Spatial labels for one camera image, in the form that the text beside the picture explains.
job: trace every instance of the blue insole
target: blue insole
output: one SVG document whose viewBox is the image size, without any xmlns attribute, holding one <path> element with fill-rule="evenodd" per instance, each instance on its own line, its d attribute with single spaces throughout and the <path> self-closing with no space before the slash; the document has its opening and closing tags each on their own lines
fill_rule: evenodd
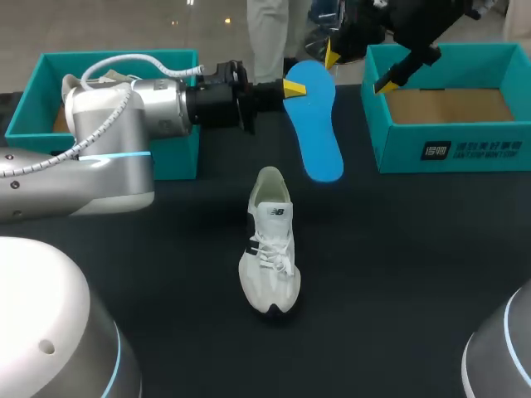
<svg viewBox="0 0 531 398">
<path fill-rule="evenodd" d="M 290 69 L 286 79 L 306 86 L 306 96 L 284 100 L 304 169 L 318 182 L 338 180 L 343 175 L 343 158 L 332 128 L 334 78 L 317 61 L 302 61 Z"/>
</svg>

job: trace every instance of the white cable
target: white cable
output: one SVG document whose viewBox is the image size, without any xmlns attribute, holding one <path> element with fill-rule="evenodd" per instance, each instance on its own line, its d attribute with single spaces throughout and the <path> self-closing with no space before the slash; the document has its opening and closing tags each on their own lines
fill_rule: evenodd
<svg viewBox="0 0 531 398">
<path fill-rule="evenodd" d="M 153 58 L 152 56 L 146 56 L 145 54 L 123 54 L 121 56 L 111 56 L 110 58 L 107 58 L 106 60 L 102 60 L 100 62 L 95 63 L 93 66 L 87 69 L 86 72 L 81 77 L 81 82 L 80 82 L 81 86 L 85 90 L 94 90 L 92 87 L 90 87 L 87 84 L 87 80 L 90 78 L 90 75 L 92 75 L 94 72 L 96 72 L 98 69 L 104 66 L 110 65 L 117 61 L 126 61 L 126 60 L 141 60 L 141 61 L 151 62 L 166 76 L 175 77 L 175 78 L 192 76 L 192 75 L 202 75 L 203 68 L 204 68 L 203 65 L 200 65 L 192 69 L 170 70 L 166 68 L 159 60 Z M 107 120 L 103 122 L 103 124 L 99 126 L 99 128 L 96 131 L 94 131 L 94 133 L 92 133 L 89 137 L 85 138 L 80 143 L 74 145 L 72 148 L 68 149 L 64 153 L 54 156 L 53 158 L 49 158 L 45 160 L 44 162 L 35 163 L 30 166 L 16 168 L 12 170 L 2 170 L 0 172 L 0 178 L 18 177 L 24 174 L 31 174 L 33 172 L 41 172 L 42 170 L 46 170 L 47 168 L 56 166 L 59 163 L 63 163 L 65 160 L 71 159 L 72 157 L 78 155 L 83 149 L 86 149 L 90 145 L 92 145 L 96 140 L 98 140 L 98 138 L 100 138 L 103 135 L 103 133 L 105 133 L 109 129 L 112 123 L 115 122 L 115 120 L 122 114 L 122 112 L 124 112 L 124 109 L 127 106 L 129 99 L 131 98 L 131 94 L 133 92 L 133 90 L 131 89 L 131 85 L 129 83 L 124 83 L 119 86 L 124 87 L 124 98 L 119 102 L 118 106 L 112 112 L 112 114 L 110 114 Z"/>
</svg>

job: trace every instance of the teal box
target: teal box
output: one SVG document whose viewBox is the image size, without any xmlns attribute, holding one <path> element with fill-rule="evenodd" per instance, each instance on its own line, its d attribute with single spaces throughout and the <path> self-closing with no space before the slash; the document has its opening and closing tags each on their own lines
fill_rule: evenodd
<svg viewBox="0 0 531 398">
<path fill-rule="evenodd" d="M 395 124 L 373 85 L 409 50 L 370 46 L 362 99 L 378 169 L 388 172 L 531 170 L 531 62 L 518 44 L 444 44 L 404 89 L 499 89 L 512 122 Z"/>
<path fill-rule="evenodd" d="M 81 77 L 86 69 L 110 56 L 142 53 L 153 56 L 169 69 L 182 70 L 197 66 L 195 50 L 65 52 L 42 54 L 6 132 L 7 145 L 39 153 L 63 152 L 74 143 L 68 133 L 51 133 L 61 105 L 61 82 L 64 75 Z M 144 79 L 165 77 L 146 61 L 123 61 L 109 66 L 124 75 Z M 104 75 L 108 69 L 99 71 Z M 187 80 L 195 85 L 195 77 Z M 155 162 L 155 179 L 194 179 L 197 172 L 199 127 L 194 126 L 186 138 L 153 140 L 151 152 Z"/>
</svg>

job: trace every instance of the shoe tongue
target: shoe tongue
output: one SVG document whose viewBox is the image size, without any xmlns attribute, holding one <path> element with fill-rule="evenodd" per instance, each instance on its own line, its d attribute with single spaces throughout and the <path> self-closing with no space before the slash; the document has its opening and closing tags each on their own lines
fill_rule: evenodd
<svg viewBox="0 0 531 398">
<path fill-rule="evenodd" d="M 292 203 L 263 201 L 256 209 L 256 229 L 265 238 L 287 238 L 292 218 Z"/>
</svg>

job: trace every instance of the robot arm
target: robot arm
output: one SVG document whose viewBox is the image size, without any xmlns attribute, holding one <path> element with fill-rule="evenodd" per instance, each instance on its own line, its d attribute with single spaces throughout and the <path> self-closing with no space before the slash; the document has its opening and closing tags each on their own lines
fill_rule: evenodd
<svg viewBox="0 0 531 398">
<path fill-rule="evenodd" d="M 66 120 L 80 143 L 89 138 L 123 103 L 117 84 L 74 88 L 66 97 Z M 187 87 L 181 80 L 136 80 L 119 117 L 78 156 L 38 172 L 11 177 L 5 171 L 43 164 L 53 157 L 16 148 L 0 148 L 0 222 L 44 216 L 76 216 L 135 211 L 154 199 L 149 140 L 184 137 L 194 124 L 241 126 L 254 133 L 257 112 L 282 109 L 282 101 L 305 94 L 287 80 L 252 85 L 241 62 L 219 64 L 214 75 L 198 76 Z"/>
<path fill-rule="evenodd" d="M 480 19 L 496 0 L 360 0 L 356 17 L 350 17 L 329 39 L 327 69 L 358 40 L 357 19 L 381 26 L 393 33 L 394 41 L 410 54 L 374 85 L 374 92 L 386 93 L 404 86 L 422 65 L 433 65 L 441 50 L 433 42 L 463 15 Z"/>
</svg>

